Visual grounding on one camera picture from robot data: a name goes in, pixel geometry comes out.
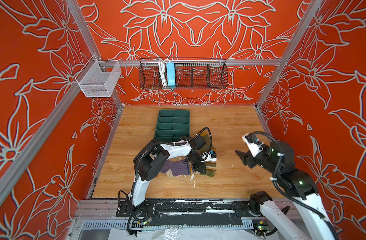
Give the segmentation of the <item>green striped sock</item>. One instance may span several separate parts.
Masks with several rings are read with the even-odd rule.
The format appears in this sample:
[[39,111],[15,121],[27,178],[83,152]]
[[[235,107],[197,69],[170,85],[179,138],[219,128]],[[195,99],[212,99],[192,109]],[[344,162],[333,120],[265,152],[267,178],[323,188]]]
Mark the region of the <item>green striped sock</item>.
[[[210,137],[208,134],[203,134],[201,135],[204,140],[205,140],[205,145],[201,148],[201,150],[199,151],[199,154],[202,155],[204,152],[209,150],[209,145],[210,145]],[[211,151],[215,151],[217,153],[217,149],[215,146],[211,147]],[[217,167],[216,167],[216,162],[203,162],[205,163],[206,166],[206,172],[205,174],[201,174],[201,175],[206,175],[208,177],[214,177]]]

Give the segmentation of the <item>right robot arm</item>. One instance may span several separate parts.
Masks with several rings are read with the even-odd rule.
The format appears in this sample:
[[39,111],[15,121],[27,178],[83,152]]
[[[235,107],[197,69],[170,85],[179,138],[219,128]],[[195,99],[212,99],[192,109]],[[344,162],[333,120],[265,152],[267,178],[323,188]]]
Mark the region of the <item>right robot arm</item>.
[[[339,237],[324,209],[312,177],[296,168],[294,150],[288,143],[272,141],[269,145],[245,137],[248,152],[236,151],[245,166],[260,166],[272,174],[270,180],[278,192],[297,208],[312,240],[337,240]],[[305,234],[280,210],[264,191],[250,196],[249,211],[262,215],[275,229],[291,240],[305,239]]]

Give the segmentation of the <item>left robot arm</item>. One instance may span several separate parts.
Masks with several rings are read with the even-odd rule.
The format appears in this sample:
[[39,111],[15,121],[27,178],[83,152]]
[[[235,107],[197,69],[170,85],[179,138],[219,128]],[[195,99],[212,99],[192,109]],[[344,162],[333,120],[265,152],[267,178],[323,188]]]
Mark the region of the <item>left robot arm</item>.
[[184,158],[192,172],[206,173],[204,157],[200,152],[207,142],[202,136],[183,137],[179,142],[166,143],[151,140],[134,158],[135,179],[129,199],[133,207],[140,206],[146,199],[150,181],[162,170],[167,161]]

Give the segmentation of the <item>purple sock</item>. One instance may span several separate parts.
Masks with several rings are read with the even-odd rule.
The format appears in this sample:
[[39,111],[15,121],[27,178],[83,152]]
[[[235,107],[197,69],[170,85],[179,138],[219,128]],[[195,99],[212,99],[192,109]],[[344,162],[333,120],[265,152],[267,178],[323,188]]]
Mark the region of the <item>purple sock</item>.
[[162,167],[161,173],[166,174],[170,178],[180,175],[192,175],[194,174],[194,169],[192,163],[188,160],[176,162],[167,161]]

